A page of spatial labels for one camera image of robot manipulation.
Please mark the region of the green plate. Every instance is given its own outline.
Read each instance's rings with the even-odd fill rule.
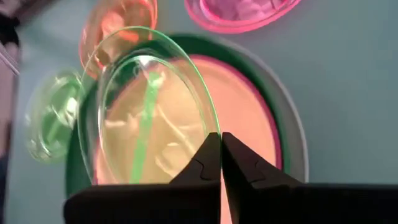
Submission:
[[[307,148],[301,123],[288,93],[273,72],[255,56],[225,40],[221,44],[212,39],[185,34],[171,35],[170,38],[187,54],[217,58],[232,65],[253,82],[266,100],[276,121],[282,146],[283,171],[306,182],[308,179]],[[161,52],[161,47],[152,42],[138,47],[152,47]],[[84,102],[81,113],[85,112],[86,104]],[[77,128],[75,128],[67,158],[66,194],[69,197],[79,190],[89,187],[90,184],[81,156]]]

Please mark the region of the pink plastic bowl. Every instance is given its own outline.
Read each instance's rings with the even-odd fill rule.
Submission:
[[[289,12],[301,0],[185,0],[189,16],[202,28],[223,34],[258,29]]]

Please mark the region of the green straw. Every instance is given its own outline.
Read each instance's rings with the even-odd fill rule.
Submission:
[[[139,136],[134,151],[134,159],[130,172],[130,183],[138,184],[142,177],[144,162],[146,157],[147,140],[149,139],[150,129],[152,127],[152,114],[155,109],[156,96],[159,87],[154,85],[154,81],[160,76],[157,73],[150,73],[144,95],[144,115],[139,122]]]

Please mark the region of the black holder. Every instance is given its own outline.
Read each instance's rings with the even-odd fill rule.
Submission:
[[[68,199],[66,224],[219,223],[219,136],[170,184],[95,186]],[[303,184],[230,133],[221,158],[233,223],[397,223],[396,185]]]

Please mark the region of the table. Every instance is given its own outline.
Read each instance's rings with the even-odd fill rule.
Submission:
[[[62,223],[65,163],[33,160],[24,114],[34,88],[80,68],[78,40],[95,1],[59,1],[19,30],[22,68],[6,223]],[[308,141],[311,182],[398,183],[396,0],[303,0],[262,29],[220,35],[259,55],[290,91]],[[217,36],[181,1],[159,0],[159,30]]]

